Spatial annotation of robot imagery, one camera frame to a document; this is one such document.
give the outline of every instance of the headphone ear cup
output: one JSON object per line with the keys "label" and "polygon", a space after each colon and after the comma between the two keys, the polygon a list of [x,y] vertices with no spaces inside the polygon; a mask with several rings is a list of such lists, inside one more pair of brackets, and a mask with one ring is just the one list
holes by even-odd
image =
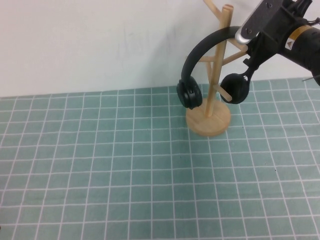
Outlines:
{"label": "headphone ear cup", "polygon": [[191,76],[189,80],[179,80],[176,86],[179,100],[185,108],[194,109],[200,107],[203,99],[199,85]]}
{"label": "headphone ear cup", "polygon": [[194,109],[194,108],[200,107],[203,102],[201,90],[198,83],[192,76],[190,76],[190,79],[188,81],[188,91],[190,94],[189,108]]}
{"label": "headphone ear cup", "polygon": [[189,108],[190,106],[190,97],[188,94],[188,90],[185,86],[185,83],[183,80],[179,80],[179,83],[176,86],[176,93],[178,94],[179,100],[181,102],[181,104],[185,107],[185,108]]}
{"label": "headphone ear cup", "polygon": [[242,103],[250,91],[250,82],[237,73],[227,75],[222,80],[220,86],[232,97],[231,101],[227,101],[221,96],[222,100],[228,104]]}

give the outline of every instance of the robotic arm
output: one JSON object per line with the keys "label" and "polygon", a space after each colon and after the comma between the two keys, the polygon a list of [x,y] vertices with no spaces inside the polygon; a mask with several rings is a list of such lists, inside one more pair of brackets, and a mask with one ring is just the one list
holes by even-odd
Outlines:
{"label": "robotic arm", "polygon": [[227,75],[220,86],[232,96],[230,104],[242,103],[249,94],[254,72],[264,62],[279,54],[311,71],[320,86],[320,30],[313,27],[320,18],[304,18],[312,0],[262,0],[242,26],[220,29],[204,38],[189,54],[182,68],[177,94],[182,105],[193,109],[202,104],[202,94],[191,76],[193,68],[211,48],[230,38],[247,45],[250,58],[243,61],[248,66],[242,74]]}

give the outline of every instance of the wooden headphone stand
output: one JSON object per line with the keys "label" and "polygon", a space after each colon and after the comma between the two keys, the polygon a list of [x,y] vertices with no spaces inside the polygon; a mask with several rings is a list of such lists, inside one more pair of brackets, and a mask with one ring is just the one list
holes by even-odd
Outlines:
{"label": "wooden headphone stand", "polygon": [[[229,27],[232,20],[234,7],[225,4],[220,11],[212,0],[203,0],[207,7],[212,11],[219,20],[219,28]],[[225,58],[227,42],[230,42],[240,52]],[[217,92],[227,101],[232,97],[219,85],[221,69],[223,65],[233,62],[246,55],[248,47],[239,44],[234,38],[228,39],[216,45],[214,56],[203,56],[199,62],[205,63],[209,80],[208,97],[203,99],[200,107],[187,109],[186,123],[187,126],[195,133],[204,137],[214,137],[222,134],[227,130],[231,121],[231,113],[226,104],[217,99]]]}

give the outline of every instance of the headphone headband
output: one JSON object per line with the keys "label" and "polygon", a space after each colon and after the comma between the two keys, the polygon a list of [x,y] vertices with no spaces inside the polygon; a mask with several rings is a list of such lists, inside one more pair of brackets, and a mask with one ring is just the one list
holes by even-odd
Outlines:
{"label": "headphone headband", "polygon": [[212,49],[219,43],[228,39],[235,38],[236,32],[239,30],[239,28],[239,26],[229,26],[221,28],[218,31],[211,33],[201,42],[199,42],[190,52],[184,62],[181,72],[181,79],[187,81],[190,78],[196,64],[203,57],[203,55],[205,55],[210,49]]}

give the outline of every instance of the wooden pole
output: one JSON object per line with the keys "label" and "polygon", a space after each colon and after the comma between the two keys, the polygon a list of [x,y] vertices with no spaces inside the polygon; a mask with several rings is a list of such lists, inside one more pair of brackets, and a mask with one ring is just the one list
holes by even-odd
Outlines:
{"label": "wooden pole", "polygon": [[[234,11],[234,7],[232,5],[226,4],[223,6],[221,11],[220,24],[219,24],[220,29],[230,26],[233,11]],[[217,90],[215,90],[214,85],[219,84],[226,47],[227,47],[226,40],[220,42],[216,46],[214,65],[210,75],[209,92],[208,92],[207,104],[205,108],[205,116],[207,118],[211,117],[214,112],[214,105],[215,105],[216,94],[217,94]]]}

